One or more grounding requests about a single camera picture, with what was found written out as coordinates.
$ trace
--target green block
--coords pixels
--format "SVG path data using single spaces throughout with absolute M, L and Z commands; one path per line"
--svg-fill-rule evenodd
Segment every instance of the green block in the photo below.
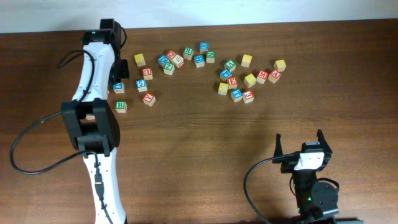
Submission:
M 207 51 L 206 57 L 208 57 L 208 58 L 216 58 L 216 52 Z
M 184 54 L 193 55 L 193 49 L 186 47 L 184 50 Z
M 173 67 L 174 67 L 174 65 L 171 63 L 164 64 L 164 70 L 171 71 L 173 69 Z
M 227 66 L 229 69 L 233 68 L 235 65 L 235 62 L 233 62 L 232 60 L 229 60 L 225 63 L 225 66 Z
M 124 101 L 117 101 L 115 109 L 124 109 L 126 107 L 126 102 Z

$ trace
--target white wall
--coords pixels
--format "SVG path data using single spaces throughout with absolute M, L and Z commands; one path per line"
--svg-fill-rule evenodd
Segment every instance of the white wall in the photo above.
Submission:
M 0 33 L 398 18 L 398 0 L 0 0 Z

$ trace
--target toy block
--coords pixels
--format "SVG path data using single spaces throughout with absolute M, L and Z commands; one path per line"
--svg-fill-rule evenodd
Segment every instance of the toy block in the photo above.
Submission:
M 127 104 L 125 101 L 117 101 L 116 106 L 114 108 L 118 113 L 127 112 Z
M 267 78 L 268 78 L 268 72 L 261 70 L 259 72 L 259 74 L 257 75 L 257 82 L 264 84 L 264 82 L 267 80 Z
M 145 80 L 136 81 L 138 92 L 147 91 L 147 83 Z
M 236 64 L 232 60 L 229 60 L 225 63 L 224 68 L 228 69 L 230 72 L 233 72 L 233 70 L 236 68 Z
M 218 87 L 218 94 L 225 96 L 227 92 L 228 92 L 228 84 L 220 83 L 220 87 Z
M 285 60 L 278 60 L 274 64 L 274 69 L 278 72 L 283 72 L 286 68 Z
M 174 68 L 174 65 L 173 65 L 173 64 L 171 64 L 171 63 L 166 63 L 166 64 L 164 65 L 163 71 L 164 71 L 165 74 L 173 75 L 174 70 L 175 70 L 175 68 Z
M 229 77 L 226 79 L 226 82 L 228 83 L 229 90 L 233 90 L 236 89 L 236 87 L 238 87 L 238 79 L 236 79 L 235 77 Z
M 254 75 L 250 74 L 244 77 L 244 84 L 246 84 L 248 88 L 254 86 L 256 84 L 256 78 L 254 78 Z
M 268 80 L 271 81 L 272 83 L 275 83 L 276 81 L 278 81 L 280 79 L 281 76 L 282 76 L 282 74 L 280 72 L 278 72 L 277 70 L 274 70 L 269 74 Z
M 143 97 L 142 100 L 144 101 L 144 103 L 146 105 L 149 105 L 149 106 L 152 106 L 156 101 L 155 96 L 150 93 L 145 94 L 145 96 Z
M 205 66 L 205 58 L 203 58 L 203 55 L 195 56 L 195 65 L 197 68 Z
M 254 100 L 254 94 L 251 90 L 245 91 L 243 93 L 243 101 L 244 103 L 250 103 Z
M 208 50 L 209 50 L 209 43 L 208 42 L 200 42 L 199 53 L 202 54 Z
M 124 93 L 124 84 L 123 82 L 117 83 L 113 85 L 113 91 L 115 93 Z
M 145 80 L 154 79 L 154 76 L 152 75 L 152 69 L 151 68 L 142 69 L 142 76 L 144 77 Z
M 220 72 L 220 78 L 223 82 L 227 80 L 227 78 L 231 77 L 232 73 L 228 69 L 224 69 L 222 72 Z
M 249 66 L 250 66 L 250 62 L 251 62 L 251 59 L 252 59 L 253 57 L 252 56 L 250 56 L 250 55 L 243 55 L 243 58 L 242 58 L 242 66 L 244 66 L 244 67 L 246 67 L 246 68 L 249 68 Z
M 157 59 L 157 61 L 159 62 L 159 65 L 164 68 L 164 65 L 166 63 L 170 62 L 170 59 L 168 57 L 166 57 L 166 55 L 162 55 L 159 59 Z
M 231 92 L 231 98 L 236 103 L 243 98 L 242 91 L 240 89 L 234 90 Z
M 192 60 L 192 56 L 193 56 L 193 49 L 186 47 L 184 50 L 183 57 L 187 60 Z
M 216 58 L 216 53 L 215 52 L 206 52 L 206 63 L 214 63 Z
M 145 65 L 145 59 L 144 59 L 143 54 L 137 54 L 134 56 L 134 58 L 136 59 L 136 63 L 137 63 L 138 67 Z

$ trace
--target letter on block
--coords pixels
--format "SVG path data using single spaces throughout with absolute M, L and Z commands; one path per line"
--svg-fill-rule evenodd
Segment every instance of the letter on block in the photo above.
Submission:
M 224 69 L 221 73 L 220 73 L 220 78 L 223 82 L 225 82 L 227 80 L 227 78 L 231 77 L 232 73 L 228 70 L 228 69 Z
M 278 60 L 274 64 L 274 69 L 278 72 L 283 72 L 286 68 L 285 60 Z
M 123 82 L 117 83 L 113 85 L 113 91 L 115 93 L 124 93 L 124 84 Z
M 164 68 L 164 65 L 165 65 L 166 63 L 169 63 L 169 62 L 170 62 L 169 58 L 167 58 L 166 55 L 162 55 L 159 59 L 157 59 L 157 61 L 159 62 L 159 65 L 160 65 L 162 68 Z
M 253 100 L 254 100 L 254 95 L 253 95 L 253 92 L 251 90 L 245 91 L 243 93 L 243 101 L 244 101 L 244 103 L 250 103 Z
M 264 84 L 264 82 L 267 80 L 268 78 L 268 73 L 265 71 L 260 71 L 259 74 L 257 75 L 257 82 Z
M 250 74 L 244 77 L 244 84 L 246 84 L 248 88 L 254 86 L 256 84 L 256 78 L 254 78 L 254 75 Z
M 152 95 L 152 94 L 150 94 L 150 93 L 147 93 L 147 94 L 143 97 L 142 100 L 144 101 L 144 103 L 145 103 L 146 105 L 149 105 L 149 106 L 152 106 L 152 105 L 155 103 L 155 101 L 156 101 L 155 96 Z
M 144 66 L 145 65 L 145 60 L 144 60 L 144 55 L 143 54 L 137 54 L 134 56 L 136 59 L 137 66 Z
M 228 69 L 230 72 L 233 72 L 233 70 L 236 68 L 236 64 L 232 60 L 229 60 L 225 63 L 224 68 Z
M 250 66 L 250 62 L 251 62 L 251 59 L 252 59 L 253 57 L 252 56 L 250 56 L 250 55 L 243 55 L 243 58 L 242 58 L 242 66 L 244 66 L 244 67 L 246 67 L 246 68 L 249 68 L 249 66 Z
M 225 96 L 227 92 L 228 92 L 228 84 L 220 83 L 220 87 L 218 87 L 218 94 Z
M 238 80 L 235 77 L 229 77 L 226 79 L 226 82 L 228 83 L 229 90 L 234 90 L 236 87 L 238 87 Z
M 154 79 L 154 77 L 152 75 L 152 69 L 151 68 L 142 69 L 142 76 L 144 77 L 145 80 Z
M 282 76 L 282 74 L 280 72 L 278 72 L 277 70 L 274 70 L 269 74 L 268 80 L 271 81 L 272 83 L 275 83 L 276 81 L 278 81 L 280 79 L 281 76 Z
M 205 59 L 203 58 L 203 55 L 195 56 L 195 65 L 197 68 L 205 66 Z
M 184 50 L 184 55 L 183 57 L 187 60 L 192 60 L 192 56 L 193 56 L 193 49 L 186 47 Z
M 236 103 L 239 100 L 242 100 L 243 94 L 240 89 L 234 90 L 231 92 L 231 98 Z
M 164 71 L 165 74 L 173 75 L 174 65 L 172 65 L 171 63 L 166 63 L 164 65 L 163 71 Z
M 147 91 L 147 83 L 145 80 L 136 81 L 138 92 Z
M 211 52 L 211 51 L 206 52 L 206 63 L 214 63 L 215 58 L 216 58 L 215 52 Z
M 116 106 L 114 108 L 118 113 L 127 112 L 127 104 L 125 101 L 117 101 Z
M 208 42 L 200 42 L 199 53 L 202 54 L 208 50 L 209 50 L 209 43 Z

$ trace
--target wooden table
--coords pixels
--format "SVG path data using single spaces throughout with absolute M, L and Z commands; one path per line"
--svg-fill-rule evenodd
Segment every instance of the wooden table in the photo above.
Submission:
M 398 21 L 310 22 L 223 27 L 130 29 L 122 49 L 129 60 L 126 100 L 116 113 L 121 128 L 117 171 L 129 223 L 237 223 L 257 216 L 243 194 L 243 177 L 271 157 L 275 134 L 284 152 L 299 151 L 322 129 L 334 154 L 319 177 L 341 185 L 338 217 L 366 223 L 398 219 Z M 46 174 L 27 176 L 9 163 L 12 141 L 33 121 L 70 101 L 82 61 L 55 68 L 70 50 L 81 49 L 82 31 L 0 35 L 0 223 L 93 223 L 90 181 L 82 160 Z M 157 58 L 167 50 L 207 41 L 216 63 L 195 68 L 185 61 L 168 76 Z M 135 80 L 143 53 L 154 79 L 153 107 L 142 102 Z M 252 103 L 233 103 L 217 94 L 225 60 L 253 56 L 243 77 L 287 69 L 272 84 L 256 84 Z M 17 163 L 39 169 L 74 153 L 61 117 L 45 122 L 20 143 Z M 248 181 L 254 203 L 271 220 L 298 215 L 290 175 L 266 164 Z

